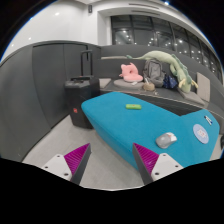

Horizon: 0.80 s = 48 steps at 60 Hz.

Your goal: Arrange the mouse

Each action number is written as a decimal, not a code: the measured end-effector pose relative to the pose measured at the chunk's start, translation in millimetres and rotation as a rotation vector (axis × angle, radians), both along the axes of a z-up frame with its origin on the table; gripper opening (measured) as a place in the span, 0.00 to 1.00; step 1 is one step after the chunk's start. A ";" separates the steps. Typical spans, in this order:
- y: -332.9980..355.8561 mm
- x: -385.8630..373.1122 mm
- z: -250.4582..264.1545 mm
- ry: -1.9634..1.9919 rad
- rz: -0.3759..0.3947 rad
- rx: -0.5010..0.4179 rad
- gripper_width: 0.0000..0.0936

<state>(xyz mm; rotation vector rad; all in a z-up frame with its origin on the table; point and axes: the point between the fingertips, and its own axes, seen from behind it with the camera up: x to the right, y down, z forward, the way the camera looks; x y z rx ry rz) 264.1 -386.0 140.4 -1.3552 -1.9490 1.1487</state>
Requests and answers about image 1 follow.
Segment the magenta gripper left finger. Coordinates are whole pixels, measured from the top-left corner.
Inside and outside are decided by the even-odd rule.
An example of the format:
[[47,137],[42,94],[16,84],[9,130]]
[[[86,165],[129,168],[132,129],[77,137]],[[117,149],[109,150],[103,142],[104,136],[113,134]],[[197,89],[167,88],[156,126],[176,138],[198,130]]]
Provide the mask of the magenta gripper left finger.
[[90,154],[91,145],[87,143],[66,155],[56,154],[42,169],[79,185]]

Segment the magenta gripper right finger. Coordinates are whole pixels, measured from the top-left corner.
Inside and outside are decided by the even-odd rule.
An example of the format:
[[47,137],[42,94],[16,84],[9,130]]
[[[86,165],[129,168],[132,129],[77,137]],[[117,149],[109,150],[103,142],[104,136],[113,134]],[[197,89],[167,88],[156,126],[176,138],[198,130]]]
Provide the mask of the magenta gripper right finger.
[[145,185],[182,169],[167,153],[157,154],[137,143],[133,144],[132,153]]

